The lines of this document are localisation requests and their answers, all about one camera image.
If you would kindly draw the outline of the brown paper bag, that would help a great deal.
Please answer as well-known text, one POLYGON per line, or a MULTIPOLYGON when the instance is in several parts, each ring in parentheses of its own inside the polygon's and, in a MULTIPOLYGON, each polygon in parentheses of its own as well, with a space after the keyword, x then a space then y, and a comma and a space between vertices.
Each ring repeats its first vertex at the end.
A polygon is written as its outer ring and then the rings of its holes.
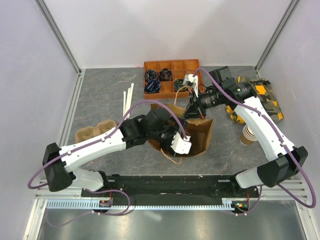
POLYGON ((181 159, 202 156, 208 149, 212 139, 212 130, 214 120, 208 118, 191 118, 187 119, 185 132, 190 136, 191 148, 188 154, 174 153, 172 149, 164 147, 163 143, 157 140, 148 140, 148 143, 158 152, 161 152, 166 158, 174 162, 174 159, 180 158, 177 164, 181 163, 181 159))

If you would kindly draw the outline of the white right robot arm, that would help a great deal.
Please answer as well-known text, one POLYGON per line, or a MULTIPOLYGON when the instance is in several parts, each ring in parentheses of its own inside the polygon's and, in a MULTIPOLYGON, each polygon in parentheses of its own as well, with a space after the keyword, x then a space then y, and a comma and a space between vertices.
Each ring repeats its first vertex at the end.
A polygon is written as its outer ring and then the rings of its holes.
POLYGON ((280 131, 253 87, 248 82, 237 82, 227 66, 206 74, 212 85, 205 92, 198 89, 199 78, 196 73, 184 76, 183 85, 192 88, 184 118, 205 117, 209 108, 230 106, 250 128, 268 160, 263 165, 237 173, 235 181, 229 184, 230 193, 240 197, 249 187, 265 185, 272 188, 302 173, 302 166, 308 156, 306 148, 295 146, 280 131))

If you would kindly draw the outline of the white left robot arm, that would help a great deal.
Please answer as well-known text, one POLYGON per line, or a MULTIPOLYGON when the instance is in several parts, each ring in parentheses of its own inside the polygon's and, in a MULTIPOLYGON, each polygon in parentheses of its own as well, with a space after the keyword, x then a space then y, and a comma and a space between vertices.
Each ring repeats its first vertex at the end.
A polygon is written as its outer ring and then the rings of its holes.
POLYGON ((168 107, 151 109, 146 115, 123 120, 105 133, 74 145, 47 145, 42 160, 48 188, 59 192, 68 187, 93 191, 99 197, 110 191, 106 174, 80 167, 98 157, 144 145, 148 140, 172 143, 180 136, 180 119, 168 107))

